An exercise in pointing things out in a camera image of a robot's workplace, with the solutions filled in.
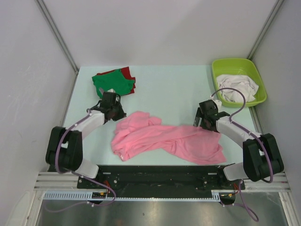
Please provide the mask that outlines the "pink t shirt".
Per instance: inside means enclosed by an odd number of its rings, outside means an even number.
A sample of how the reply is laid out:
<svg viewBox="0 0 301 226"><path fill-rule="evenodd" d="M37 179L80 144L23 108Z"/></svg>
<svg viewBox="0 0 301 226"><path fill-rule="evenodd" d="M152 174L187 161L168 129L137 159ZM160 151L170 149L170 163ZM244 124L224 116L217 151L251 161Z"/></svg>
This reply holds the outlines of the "pink t shirt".
<svg viewBox="0 0 301 226"><path fill-rule="evenodd" d="M122 161L163 149L186 161L209 165L226 162L221 135L192 125L163 125L158 117L137 111L117 123L111 149Z"/></svg>

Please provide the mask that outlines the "green plastic basin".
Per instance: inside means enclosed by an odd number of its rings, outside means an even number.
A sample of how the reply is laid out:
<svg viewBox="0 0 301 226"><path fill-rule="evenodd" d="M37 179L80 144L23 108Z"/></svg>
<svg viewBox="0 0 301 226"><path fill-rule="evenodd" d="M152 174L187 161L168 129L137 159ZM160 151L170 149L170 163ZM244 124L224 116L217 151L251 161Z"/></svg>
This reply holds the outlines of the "green plastic basin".
<svg viewBox="0 0 301 226"><path fill-rule="evenodd" d="M212 62L212 74L215 89L218 88L216 77L222 74L229 75L247 75L258 86L258 91L255 94L256 100L246 102L246 107L256 106L267 99L267 93L261 76L253 62L245 58L222 58Z"/></svg>

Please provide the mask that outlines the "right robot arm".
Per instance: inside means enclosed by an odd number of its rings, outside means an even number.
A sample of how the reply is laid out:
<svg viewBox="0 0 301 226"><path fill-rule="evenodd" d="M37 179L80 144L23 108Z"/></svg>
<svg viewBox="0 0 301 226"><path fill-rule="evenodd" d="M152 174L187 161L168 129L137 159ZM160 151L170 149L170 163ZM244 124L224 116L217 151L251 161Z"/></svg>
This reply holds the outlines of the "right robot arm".
<svg viewBox="0 0 301 226"><path fill-rule="evenodd" d="M233 115L219 112L213 100L199 103L194 126L226 135L243 151L243 161L222 167L217 184L228 189L234 180L249 179L272 183L273 176L284 171L284 163L275 137L253 132L233 120Z"/></svg>

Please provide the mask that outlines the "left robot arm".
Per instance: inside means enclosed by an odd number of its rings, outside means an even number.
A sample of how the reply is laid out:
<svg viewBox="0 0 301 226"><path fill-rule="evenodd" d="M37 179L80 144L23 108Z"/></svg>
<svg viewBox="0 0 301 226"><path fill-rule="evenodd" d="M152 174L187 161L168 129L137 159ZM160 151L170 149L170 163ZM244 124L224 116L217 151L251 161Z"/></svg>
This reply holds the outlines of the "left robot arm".
<svg viewBox="0 0 301 226"><path fill-rule="evenodd" d="M46 152L46 163L54 166L58 173L74 172L87 177L93 188L103 185L104 177L99 167L83 157L83 140L98 127L109 121L126 117L121 96L109 90L103 93L98 103L87 109L87 115L69 128L60 126L51 130Z"/></svg>

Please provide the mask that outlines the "folded green t shirt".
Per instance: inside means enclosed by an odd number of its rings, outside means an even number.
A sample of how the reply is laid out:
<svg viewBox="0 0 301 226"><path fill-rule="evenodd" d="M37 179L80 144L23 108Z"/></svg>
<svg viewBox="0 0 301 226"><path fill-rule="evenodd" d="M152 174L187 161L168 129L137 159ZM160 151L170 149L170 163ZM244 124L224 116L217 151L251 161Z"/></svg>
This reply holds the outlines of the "folded green t shirt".
<svg viewBox="0 0 301 226"><path fill-rule="evenodd" d="M92 77L92 82L100 98L103 97L101 89L104 92L113 89L117 94L124 96L130 94L135 84L134 80L126 79L123 76L121 69L113 70L104 75L95 75Z"/></svg>

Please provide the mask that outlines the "folded red t shirt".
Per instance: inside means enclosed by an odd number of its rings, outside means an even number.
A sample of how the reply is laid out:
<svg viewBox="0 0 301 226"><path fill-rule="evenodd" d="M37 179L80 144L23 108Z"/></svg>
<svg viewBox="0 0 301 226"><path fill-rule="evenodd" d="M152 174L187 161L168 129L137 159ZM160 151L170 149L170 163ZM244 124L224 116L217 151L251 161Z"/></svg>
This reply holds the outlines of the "folded red t shirt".
<svg viewBox="0 0 301 226"><path fill-rule="evenodd" d="M126 78L126 79L129 79L129 80L134 80L136 82L136 79L135 77L132 77L131 73L130 73L130 69L129 67L123 67L123 68L120 68L122 73L123 73L123 76ZM103 73L97 73L96 75L104 75L104 74L107 74L109 72L112 72L113 70L110 70L110 71L107 71L107 72L103 72ZM134 84L134 88L131 90L130 94L133 94L135 92L135 84Z"/></svg>

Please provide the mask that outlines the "white t shirt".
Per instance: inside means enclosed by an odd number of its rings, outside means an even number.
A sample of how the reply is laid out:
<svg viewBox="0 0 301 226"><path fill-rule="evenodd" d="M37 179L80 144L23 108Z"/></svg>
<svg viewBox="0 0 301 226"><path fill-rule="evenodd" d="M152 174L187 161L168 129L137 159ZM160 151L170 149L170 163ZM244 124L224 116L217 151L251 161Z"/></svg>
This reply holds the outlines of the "white t shirt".
<svg viewBox="0 0 301 226"><path fill-rule="evenodd" d="M222 97L234 103L243 103L242 96L237 92L229 88L240 91L246 102L252 102L256 100L255 94L258 91L259 86L247 75L229 75L222 74L216 77L218 88L227 88L220 91Z"/></svg>

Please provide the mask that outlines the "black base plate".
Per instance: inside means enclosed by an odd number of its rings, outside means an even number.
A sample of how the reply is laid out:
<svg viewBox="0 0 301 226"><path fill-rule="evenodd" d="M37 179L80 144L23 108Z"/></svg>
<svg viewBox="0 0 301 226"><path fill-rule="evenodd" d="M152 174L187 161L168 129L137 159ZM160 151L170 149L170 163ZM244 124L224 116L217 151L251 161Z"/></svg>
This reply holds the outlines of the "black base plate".
<svg viewBox="0 0 301 226"><path fill-rule="evenodd" d="M224 181L218 172L222 166L100 166L95 182L78 177L77 188L101 189L100 183L117 194L180 192L246 189L245 182Z"/></svg>

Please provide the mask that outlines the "left aluminium frame post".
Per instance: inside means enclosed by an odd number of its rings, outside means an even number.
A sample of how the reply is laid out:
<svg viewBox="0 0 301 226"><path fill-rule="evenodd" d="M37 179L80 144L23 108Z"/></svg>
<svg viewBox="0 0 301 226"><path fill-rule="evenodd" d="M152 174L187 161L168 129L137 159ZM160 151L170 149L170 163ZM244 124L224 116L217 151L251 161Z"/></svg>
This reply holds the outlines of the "left aluminium frame post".
<svg viewBox="0 0 301 226"><path fill-rule="evenodd" d="M61 48L63 54L65 55L67 61L69 62L71 68L75 73L78 73L79 67L76 65L76 62L61 34L59 28L51 15L50 10L48 9L44 0L35 0L39 10L41 11L42 15L44 16L45 21L47 22L52 34L54 35L59 47Z"/></svg>

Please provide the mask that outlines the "aluminium frame post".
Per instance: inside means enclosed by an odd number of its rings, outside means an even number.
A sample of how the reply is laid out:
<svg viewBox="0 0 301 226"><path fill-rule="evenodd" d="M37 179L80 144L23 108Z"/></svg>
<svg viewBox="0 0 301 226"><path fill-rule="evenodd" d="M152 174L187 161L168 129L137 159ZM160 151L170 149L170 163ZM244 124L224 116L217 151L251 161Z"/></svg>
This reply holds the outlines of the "aluminium frame post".
<svg viewBox="0 0 301 226"><path fill-rule="evenodd" d="M262 28L260 29L259 34L257 35L254 44L252 45L249 53L247 54L247 59L251 62L254 62L254 59L256 57L256 53L258 52L264 38L268 34L273 22L275 21L277 15L281 11L283 5L286 3L286 0L277 0L272 7L271 11L268 14L268 17L266 18Z"/></svg>
<svg viewBox="0 0 301 226"><path fill-rule="evenodd" d="M44 16L45 21L47 22L52 34L54 35L59 47L61 48L63 54L65 55L67 61L69 62L71 68L75 73L78 73L79 67L76 65L76 62L61 34L59 28L51 15L50 10L48 9L44 0L35 0L39 10L41 11L42 15Z"/></svg>

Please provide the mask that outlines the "right aluminium frame post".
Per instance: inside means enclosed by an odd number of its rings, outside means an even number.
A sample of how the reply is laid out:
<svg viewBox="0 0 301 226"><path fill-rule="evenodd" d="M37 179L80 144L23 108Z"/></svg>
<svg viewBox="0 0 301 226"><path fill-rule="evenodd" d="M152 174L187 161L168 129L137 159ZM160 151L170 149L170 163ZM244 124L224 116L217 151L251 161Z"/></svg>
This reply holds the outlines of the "right aluminium frame post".
<svg viewBox="0 0 301 226"><path fill-rule="evenodd" d="M268 14L268 17L266 18L262 28L260 29L259 34L257 35L254 44L252 45L249 53L247 54L247 59L251 62L254 62L254 59L256 57L256 53L258 52L264 38L268 34L273 22L275 21L277 15L281 11L283 5L286 3L286 0L277 0L272 7L271 11Z"/></svg>

